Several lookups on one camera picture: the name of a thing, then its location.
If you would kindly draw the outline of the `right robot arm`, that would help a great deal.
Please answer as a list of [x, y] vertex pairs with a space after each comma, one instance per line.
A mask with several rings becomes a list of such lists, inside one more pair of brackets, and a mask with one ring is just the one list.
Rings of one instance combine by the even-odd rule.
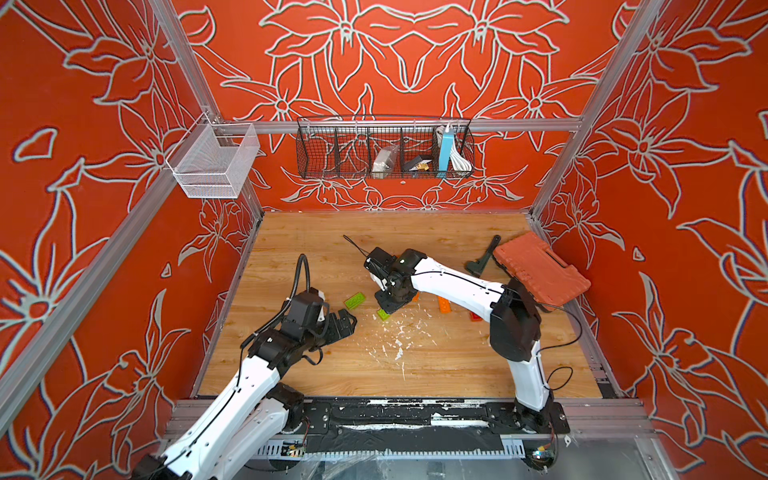
[[377, 247], [367, 254], [364, 267], [379, 287], [379, 306], [388, 314], [417, 294], [429, 293], [487, 322], [490, 346], [507, 361], [513, 378], [515, 421], [530, 433], [553, 429], [553, 393], [541, 361], [541, 316], [522, 283], [475, 278], [413, 249], [394, 256]]

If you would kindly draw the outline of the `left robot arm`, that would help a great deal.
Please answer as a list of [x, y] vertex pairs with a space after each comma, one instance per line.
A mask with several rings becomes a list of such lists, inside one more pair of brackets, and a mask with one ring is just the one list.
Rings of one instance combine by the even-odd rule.
[[281, 383], [311, 352], [354, 334], [347, 310], [319, 312], [304, 325], [286, 317], [243, 343], [248, 356], [204, 413], [158, 455], [135, 466], [133, 479], [230, 479], [273, 436], [302, 422], [304, 396]]

